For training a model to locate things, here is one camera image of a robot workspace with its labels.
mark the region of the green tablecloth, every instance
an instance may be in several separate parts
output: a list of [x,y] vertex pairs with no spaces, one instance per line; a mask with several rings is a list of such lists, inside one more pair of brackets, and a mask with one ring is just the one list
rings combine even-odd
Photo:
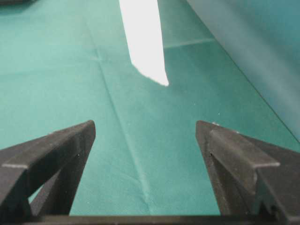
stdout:
[[185,1],[159,10],[168,87],[131,65],[116,0],[0,7],[0,148],[96,123],[71,214],[218,214],[197,120],[300,149]]

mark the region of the crease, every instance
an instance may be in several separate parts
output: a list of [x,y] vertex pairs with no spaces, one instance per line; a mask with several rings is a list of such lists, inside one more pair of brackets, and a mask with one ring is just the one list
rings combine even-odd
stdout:
[[115,105],[115,103],[113,101],[113,98],[112,98],[112,95],[110,93],[110,90],[108,88],[107,81],[106,81],[106,78],[105,78],[105,74],[104,74],[102,66],[101,66],[101,57],[100,57],[100,55],[98,53],[97,45],[96,45],[96,43],[94,41],[94,38],[92,36],[91,30],[90,30],[88,24],[86,23],[85,20],[84,20],[84,22],[85,22],[85,25],[87,27],[87,30],[88,30],[91,42],[92,42],[92,44],[94,46],[95,55],[96,55],[96,57],[98,59],[97,62],[98,62],[98,66],[99,66],[99,69],[100,69],[100,72],[101,72],[101,78],[103,80],[103,84],[104,84],[105,90],[106,90],[106,92],[108,94],[109,101],[110,101],[110,103],[112,105],[113,113],[115,114],[115,116],[117,118],[117,122],[119,124],[119,127],[121,128],[122,135],[123,135],[123,137],[125,139],[126,147],[127,147],[128,151],[129,151],[129,154],[130,154],[130,156],[132,158],[132,161],[134,163],[134,166],[135,166],[135,170],[136,170],[136,174],[137,174],[137,177],[138,177],[138,181],[141,184],[142,202],[146,205],[146,208],[147,208],[149,214],[152,215],[152,211],[151,211],[151,208],[149,206],[148,195],[147,195],[147,193],[149,192],[149,185],[147,183],[147,180],[146,180],[145,176],[143,175],[142,166],[140,165],[137,157],[135,156],[135,154],[132,151],[132,147],[130,145],[129,137],[128,137],[128,135],[126,135],[124,126],[123,126],[123,124],[121,122],[121,119],[120,119],[120,116],[118,114],[118,110],[116,108],[116,105]]
[[187,45],[204,44],[209,42],[216,42],[216,40],[214,38],[204,38],[204,39],[196,39],[191,41],[184,41],[178,44],[164,45],[164,49],[176,48],[176,47],[187,46]]

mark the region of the black clamp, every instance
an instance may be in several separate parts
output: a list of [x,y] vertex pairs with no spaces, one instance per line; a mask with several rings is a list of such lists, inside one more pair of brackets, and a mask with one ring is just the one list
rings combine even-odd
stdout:
[[69,216],[95,135],[87,121],[1,150],[0,224],[300,224],[300,154],[204,121],[196,138],[221,216]]

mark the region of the teal cloth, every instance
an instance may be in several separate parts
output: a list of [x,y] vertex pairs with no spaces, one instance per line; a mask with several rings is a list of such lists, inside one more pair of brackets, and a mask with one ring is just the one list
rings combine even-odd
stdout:
[[159,10],[169,87],[131,65],[116,0],[0,7],[0,149],[95,121],[72,215],[218,214],[197,120],[300,150],[185,1]]
[[300,1],[188,2],[300,141]]

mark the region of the textured fabric surface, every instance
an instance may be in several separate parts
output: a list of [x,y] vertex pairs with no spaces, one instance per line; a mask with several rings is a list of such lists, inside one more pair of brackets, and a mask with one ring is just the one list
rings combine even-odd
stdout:
[[188,2],[300,141],[300,1]]
[[185,1],[159,10],[168,87],[131,65],[116,0],[0,8],[0,149],[95,121],[73,215],[218,214],[197,120],[300,149]]

